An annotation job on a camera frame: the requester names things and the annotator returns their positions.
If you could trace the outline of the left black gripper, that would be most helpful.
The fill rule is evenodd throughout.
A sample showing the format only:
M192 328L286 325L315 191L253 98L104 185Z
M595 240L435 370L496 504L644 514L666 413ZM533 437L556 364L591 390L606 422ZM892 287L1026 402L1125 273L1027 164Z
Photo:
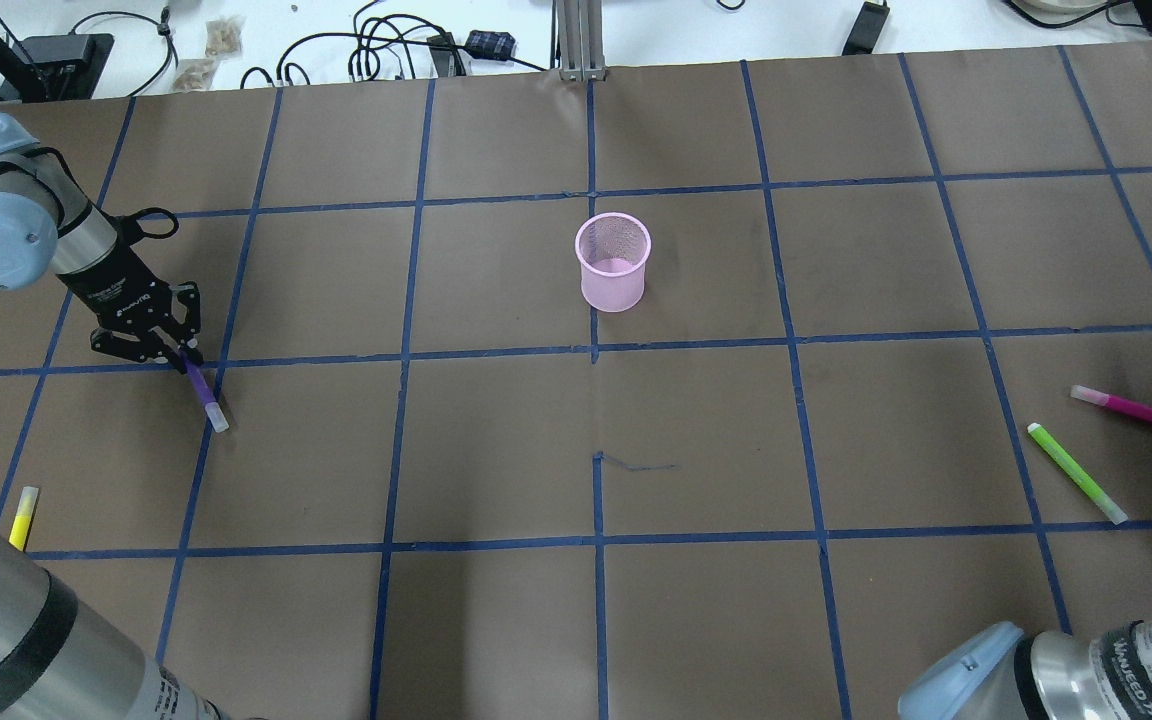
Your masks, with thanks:
M166 282L132 247L118 243L86 270L61 275L61 283L96 316L97 327L90 334L94 353L128 363L169 365L182 376L185 364L204 365L197 342L200 287L196 282Z

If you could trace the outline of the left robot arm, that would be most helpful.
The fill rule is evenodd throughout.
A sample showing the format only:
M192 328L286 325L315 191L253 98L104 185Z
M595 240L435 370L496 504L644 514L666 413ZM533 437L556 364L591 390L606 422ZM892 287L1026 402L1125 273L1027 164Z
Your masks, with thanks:
M55 275L94 314L94 353L200 381L200 290L166 282L134 251L150 237L142 220L106 213L60 150L0 111L0 295ZM0 381L3 419L26 419L23 381ZM13 536L0 532L0 719L227 717L26 555L33 488L18 501Z

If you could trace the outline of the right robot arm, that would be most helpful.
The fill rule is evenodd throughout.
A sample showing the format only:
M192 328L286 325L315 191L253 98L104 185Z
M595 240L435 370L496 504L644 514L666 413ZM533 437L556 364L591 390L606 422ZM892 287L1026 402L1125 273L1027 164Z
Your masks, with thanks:
M1152 607L1152 528L1134 560L1097 551L1097 591ZM1152 619L1129 617L1091 641L987 626L905 688L901 719L1152 719Z

